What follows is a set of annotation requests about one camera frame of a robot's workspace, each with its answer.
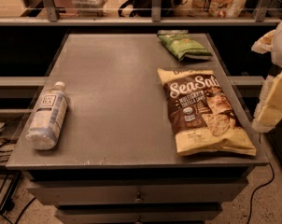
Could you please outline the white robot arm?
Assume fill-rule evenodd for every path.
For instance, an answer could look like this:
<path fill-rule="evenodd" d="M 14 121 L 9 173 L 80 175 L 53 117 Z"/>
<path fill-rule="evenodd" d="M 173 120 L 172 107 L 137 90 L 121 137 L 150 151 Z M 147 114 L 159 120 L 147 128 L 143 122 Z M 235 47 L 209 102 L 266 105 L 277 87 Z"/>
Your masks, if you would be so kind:
<path fill-rule="evenodd" d="M 251 50 L 260 54 L 270 52 L 272 63 L 282 69 L 282 21 L 256 41 Z M 263 81 L 259 99 L 252 128 L 257 133 L 268 133 L 282 120 L 282 71 Z"/>

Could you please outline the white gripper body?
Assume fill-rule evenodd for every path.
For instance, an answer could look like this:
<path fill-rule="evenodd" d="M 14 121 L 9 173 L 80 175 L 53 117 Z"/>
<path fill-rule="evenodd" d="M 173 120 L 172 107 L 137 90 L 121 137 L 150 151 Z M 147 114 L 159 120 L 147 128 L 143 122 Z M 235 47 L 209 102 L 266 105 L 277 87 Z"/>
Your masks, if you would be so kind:
<path fill-rule="evenodd" d="M 252 128 L 257 133 L 268 133 L 275 126 L 275 83 L 273 76 L 268 76 L 263 81 L 252 121 Z"/>

